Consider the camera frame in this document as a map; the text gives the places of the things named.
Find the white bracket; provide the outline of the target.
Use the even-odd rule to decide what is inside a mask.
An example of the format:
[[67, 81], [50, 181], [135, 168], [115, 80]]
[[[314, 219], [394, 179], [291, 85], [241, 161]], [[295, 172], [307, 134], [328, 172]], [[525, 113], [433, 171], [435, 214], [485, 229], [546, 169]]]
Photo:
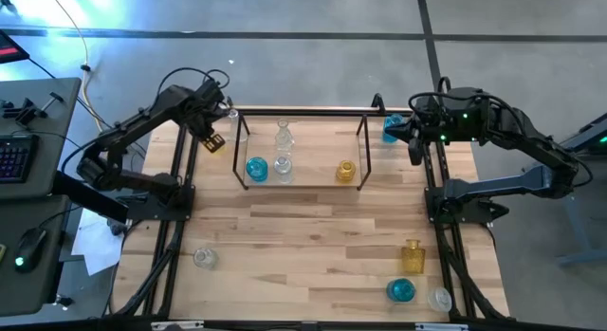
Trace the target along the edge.
[[204, 328], [203, 321], [165, 321], [152, 322], [151, 331], [200, 331]]
[[469, 331], [466, 324], [442, 322], [418, 322], [414, 325], [415, 331]]

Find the clear ribbed glass vase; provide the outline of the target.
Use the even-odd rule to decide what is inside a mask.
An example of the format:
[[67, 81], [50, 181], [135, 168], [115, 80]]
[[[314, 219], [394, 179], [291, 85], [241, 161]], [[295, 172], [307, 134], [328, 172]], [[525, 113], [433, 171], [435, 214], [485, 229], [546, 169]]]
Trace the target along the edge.
[[288, 156], [278, 156], [274, 161], [274, 171], [281, 183], [290, 183], [293, 178], [291, 159]]

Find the black device with red light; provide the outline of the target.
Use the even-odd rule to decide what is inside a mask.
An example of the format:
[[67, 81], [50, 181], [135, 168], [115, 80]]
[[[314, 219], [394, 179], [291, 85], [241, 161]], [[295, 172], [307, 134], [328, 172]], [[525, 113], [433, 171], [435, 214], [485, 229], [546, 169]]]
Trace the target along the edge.
[[0, 64], [25, 61], [29, 54], [12, 40], [8, 34], [0, 29]]

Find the blue-grey table stand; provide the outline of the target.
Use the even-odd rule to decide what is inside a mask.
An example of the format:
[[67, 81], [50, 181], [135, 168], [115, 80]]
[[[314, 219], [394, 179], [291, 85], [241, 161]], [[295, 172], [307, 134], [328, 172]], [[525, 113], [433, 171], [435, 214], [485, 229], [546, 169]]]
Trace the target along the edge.
[[[583, 156], [607, 156], [607, 113], [581, 127], [576, 134], [563, 140], [560, 146]], [[569, 194], [562, 200], [579, 251], [558, 258], [560, 266], [607, 260], [607, 249], [594, 248], [579, 215], [579, 200]]]

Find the teal embossed glass vase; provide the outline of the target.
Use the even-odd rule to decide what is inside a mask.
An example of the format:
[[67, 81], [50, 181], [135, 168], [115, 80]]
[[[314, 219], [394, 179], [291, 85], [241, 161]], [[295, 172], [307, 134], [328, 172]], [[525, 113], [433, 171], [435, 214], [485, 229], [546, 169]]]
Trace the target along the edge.
[[264, 182], [268, 178], [267, 161], [259, 156], [250, 158], [246, 163], [248, 176], [255, 182]]

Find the clear frosted glass vase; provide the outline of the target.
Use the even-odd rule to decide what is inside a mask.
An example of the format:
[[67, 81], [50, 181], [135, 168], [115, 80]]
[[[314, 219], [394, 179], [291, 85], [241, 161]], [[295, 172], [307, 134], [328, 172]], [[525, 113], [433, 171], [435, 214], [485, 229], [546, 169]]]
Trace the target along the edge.
[[443, 286], [437, 286], [430, 289], [427, 300], [431, 309], [435, 311], [448, 313], [452, 309], [451, 294]]

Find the slender clear cut-glass vase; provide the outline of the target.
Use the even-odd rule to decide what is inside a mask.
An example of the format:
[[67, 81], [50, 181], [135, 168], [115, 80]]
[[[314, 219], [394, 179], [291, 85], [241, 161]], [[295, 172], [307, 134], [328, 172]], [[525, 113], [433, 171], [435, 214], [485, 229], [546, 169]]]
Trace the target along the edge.
[[245, 127], [241, 126], [240, 114], [236, 109], [231, 109], [229, 112], [230, 118], [230, 140], [244, 142], [248, 140], [248, 132]]

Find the grey desk top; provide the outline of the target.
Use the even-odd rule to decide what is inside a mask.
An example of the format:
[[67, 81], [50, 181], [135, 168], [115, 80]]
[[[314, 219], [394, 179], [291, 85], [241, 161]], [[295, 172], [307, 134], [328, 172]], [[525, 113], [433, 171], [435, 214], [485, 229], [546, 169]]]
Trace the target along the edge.
[[0, 82], [0, 100], [11, 101], [15, 107], [21, 107], [24, 98], [42, 107], [50, 99], [50, 92], [64, 98], [64, 103], [55, 102], [46, 110], [46, 119], [33, 120], [28, 129], [0, 115], [0, 136], [35, 135], [40, 138], [27, 181], [0, 184], [0, 200], [30, 199], [51, 193], [81, 84], [78, 78]]
[[[56, 291], [65, 216], [70, 201], [64, 195], [0, 202], [0, 317], [38, 312]], [[39, 262], [27, 273], [17, 270], [18, 244], [23, 234], [41, 226]]]

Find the black computer mouse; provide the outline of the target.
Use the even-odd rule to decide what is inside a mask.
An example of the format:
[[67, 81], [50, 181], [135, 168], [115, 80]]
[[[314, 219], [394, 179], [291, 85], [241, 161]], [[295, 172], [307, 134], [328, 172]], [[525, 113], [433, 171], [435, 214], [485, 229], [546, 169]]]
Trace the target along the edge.
[[21, 236], [14, 255], [14, 267], [18, 273], [29, 273], [41, 261], [47, 231], [43, 227], [28, 229]]

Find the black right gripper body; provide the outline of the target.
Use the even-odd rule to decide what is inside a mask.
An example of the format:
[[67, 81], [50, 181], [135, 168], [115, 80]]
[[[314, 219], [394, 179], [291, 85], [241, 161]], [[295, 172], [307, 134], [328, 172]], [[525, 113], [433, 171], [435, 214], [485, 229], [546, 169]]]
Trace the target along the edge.
[[454, 105], [455, 99], [447, 96], [414, 96], [410, 99], [410, 107], [414, 110], [414, 137], [423, 141], [450, 144], [450, 110]]

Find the yellow ribbed glass vase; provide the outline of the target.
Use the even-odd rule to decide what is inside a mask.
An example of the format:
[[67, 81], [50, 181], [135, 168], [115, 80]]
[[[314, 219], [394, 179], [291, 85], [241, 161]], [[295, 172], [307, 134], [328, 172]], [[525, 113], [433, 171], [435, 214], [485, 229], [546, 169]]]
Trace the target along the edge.
[[355, 177], [356, 171], [357, 167], [353, 161], [343, 160], [337, 167], [336, 179], [342, 183], [351, 182]]

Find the black-framed wooden shelf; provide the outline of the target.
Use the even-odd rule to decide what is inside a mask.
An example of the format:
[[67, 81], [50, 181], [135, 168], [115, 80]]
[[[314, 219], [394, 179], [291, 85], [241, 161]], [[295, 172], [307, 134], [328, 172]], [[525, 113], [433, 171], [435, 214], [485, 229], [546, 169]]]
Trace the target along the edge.
[[[362, 117], [286, 117], [294, 138], [290, 155], [277, 153], [275, 137], [279, 117], [248, 116], [240, 118], [248, 132], [248, 140], [235, 141], [231, 170], [244, 189], [253, 188], [355, 188], [361, 190], [372, 172], [370, 151], [370, 119]], [[255, 156], [264, 158], [268, 178], [255, 182], [247, 174], [246, 163]], [[283, 184], [274, 171], [278, 156], [292, 162], [292, 181]], [[357, 171], [351, 182], [336, 179], [336, 170], [343, 160], [351, 160]]]

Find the white paper sheet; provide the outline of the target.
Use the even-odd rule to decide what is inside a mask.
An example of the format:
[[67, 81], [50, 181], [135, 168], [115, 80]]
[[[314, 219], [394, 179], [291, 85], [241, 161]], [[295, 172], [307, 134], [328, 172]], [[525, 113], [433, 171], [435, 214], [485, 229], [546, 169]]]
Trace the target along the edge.
[[93, 276], [119, 262], [123, 239], [123, 233], [114, 234], [104, 217], [83, 209], [71, 254], [81, 255], [87, 274]]

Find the black keyboard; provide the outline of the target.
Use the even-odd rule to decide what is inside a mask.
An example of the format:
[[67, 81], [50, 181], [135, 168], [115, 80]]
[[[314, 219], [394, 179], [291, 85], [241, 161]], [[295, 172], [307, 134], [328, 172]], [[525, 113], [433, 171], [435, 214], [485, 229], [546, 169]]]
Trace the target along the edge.
[[35, 135], [0, 136], [0, 184], [27, 181], [39, 140]]

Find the clear round glass vase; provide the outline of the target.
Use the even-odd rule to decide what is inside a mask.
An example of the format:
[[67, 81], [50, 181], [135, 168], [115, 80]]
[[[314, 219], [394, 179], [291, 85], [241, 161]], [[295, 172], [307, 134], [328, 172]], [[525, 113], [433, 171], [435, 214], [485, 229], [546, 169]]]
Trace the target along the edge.
[[212, 248], [198, 248], [193, 254], [193, 262], [197, 267], [212, 270], [219, 260], [217, 252]]

